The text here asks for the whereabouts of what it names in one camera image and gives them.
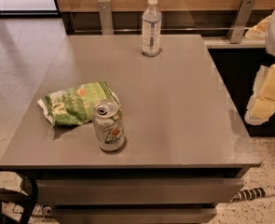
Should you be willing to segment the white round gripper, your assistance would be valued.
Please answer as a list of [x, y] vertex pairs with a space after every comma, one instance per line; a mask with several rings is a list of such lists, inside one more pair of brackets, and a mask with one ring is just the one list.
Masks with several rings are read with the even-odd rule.
[[[260, 40], [266, 37], [266, 51], [275, 57], [275, 9], [271, 16], [265, 17], [250, 28], [245, 37]], [[274, 113], [275, 64], [271, 67], [261, 65], [255, 76], [253, 94], [249, 99], [244, 119], [250, 125], [261, 125]]]

